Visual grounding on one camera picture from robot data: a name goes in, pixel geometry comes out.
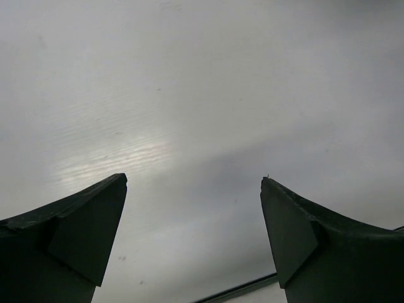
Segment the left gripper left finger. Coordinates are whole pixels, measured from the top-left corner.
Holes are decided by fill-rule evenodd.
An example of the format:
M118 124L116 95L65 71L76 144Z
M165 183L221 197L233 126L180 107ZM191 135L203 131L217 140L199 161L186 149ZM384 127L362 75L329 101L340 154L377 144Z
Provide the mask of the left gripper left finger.
M109 262L125 174L1 220L1 302L91 302Z

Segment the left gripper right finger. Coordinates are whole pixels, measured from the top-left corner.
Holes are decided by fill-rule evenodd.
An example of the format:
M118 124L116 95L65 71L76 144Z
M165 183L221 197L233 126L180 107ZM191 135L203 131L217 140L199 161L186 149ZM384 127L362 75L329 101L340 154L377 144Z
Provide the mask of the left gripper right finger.
M288 302L402 302L403 229L359 222L268 177L261 206Z

